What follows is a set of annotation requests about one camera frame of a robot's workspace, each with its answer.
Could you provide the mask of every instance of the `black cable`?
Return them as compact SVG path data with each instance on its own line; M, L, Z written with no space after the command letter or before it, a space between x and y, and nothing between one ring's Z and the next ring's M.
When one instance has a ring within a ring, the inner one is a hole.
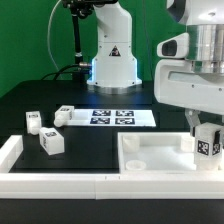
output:
M153 75L152 75L152 57L151 57L149 35L148 35L148 31L147 31L147 26L146 26L146 10L145 9L146 9L145 0L142 0L143 22L144 22L144 31L145 31L145 37L146 37L146 42L147 42L149 69L150 69L151 79L153 80Z
M66 71L67 69L70 69L70 68L76 68L76 67L79 67L79 65L78 65L78 64L73 64L73 65L67 65L67 66L61 68L61 69L56 73L56 75L55 75L55 77L54 77L53 80L54 80L54 81L57 80L57 78L61 75L61 73L63 73L63 72Z
M43 78L41 78L41 80L44 80L44 79L46 79L49 76L57 75L57 74L58 74L58 72L49 73L49 74L45 75ZM61 72L60 75L61 74L72 74L72 72Z

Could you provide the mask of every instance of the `blue light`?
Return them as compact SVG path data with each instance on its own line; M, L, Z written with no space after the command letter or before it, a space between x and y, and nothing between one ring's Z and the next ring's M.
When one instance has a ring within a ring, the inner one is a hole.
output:
M91 76L92 81L95 79L95 66L96 66L96 62L95 62L95 59L93 59L92 60L92 76Z

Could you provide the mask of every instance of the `white cube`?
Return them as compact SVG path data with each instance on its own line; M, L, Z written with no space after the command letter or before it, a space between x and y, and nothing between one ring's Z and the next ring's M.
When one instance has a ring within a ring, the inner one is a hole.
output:
M26 124L28 134L38 135L42 127L40 112L26 112Z
M55 155L65 152L64 137L55 128L41 128L40 144L48 155Z

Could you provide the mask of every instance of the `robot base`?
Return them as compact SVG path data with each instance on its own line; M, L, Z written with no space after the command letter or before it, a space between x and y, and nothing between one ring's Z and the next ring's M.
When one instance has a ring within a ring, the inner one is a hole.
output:
M126 93L133 93L140 91L142 89L142 84L137 84L125 88L112 88L112 87L101 87L96 85L88 85L88 90L95 91L98 93L110 94L110 95L119 95Z

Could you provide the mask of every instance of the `white block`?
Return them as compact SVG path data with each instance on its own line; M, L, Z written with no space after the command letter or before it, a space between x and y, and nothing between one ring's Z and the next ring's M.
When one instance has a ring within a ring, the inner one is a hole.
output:
M40 144L46 150L48 155L63 153L64 137L62 137L55 128L41 128Z
M40 112L26 112L26 124L28 134L38 135L42 127Z
M222 143L214 144L215 132L223 126L204 123L196 127L194 162L198 170L218 170L222 161Z
M8 173L22 151L22 136L12 135L0 149L0 173Z
M66 123L66 121L72 120L73 111L74 111L74 106L61 106L55 112L54 125L56 127L61 127Z

